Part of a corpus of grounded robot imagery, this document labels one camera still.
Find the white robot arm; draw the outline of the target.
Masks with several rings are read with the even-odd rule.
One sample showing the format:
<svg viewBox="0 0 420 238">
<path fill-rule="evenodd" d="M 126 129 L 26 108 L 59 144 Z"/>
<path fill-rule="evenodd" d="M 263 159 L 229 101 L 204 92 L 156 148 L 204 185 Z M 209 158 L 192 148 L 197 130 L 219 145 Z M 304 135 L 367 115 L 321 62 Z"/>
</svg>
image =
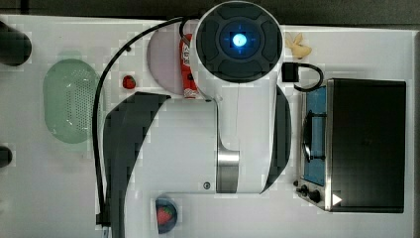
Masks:
<svg viewBox="0 0 420 238">
<path fill-rule="evenodd" d="M 275 18 L 246 1 L 200 19 L 189 45 L 198 99 L 136 92 L 103 127 L 112 238 L 158 238 L 160 203 L 173 193 L 260 193 L 279 176 L 287 140 L 277 81 L 283 36 Z"/>
</svg>

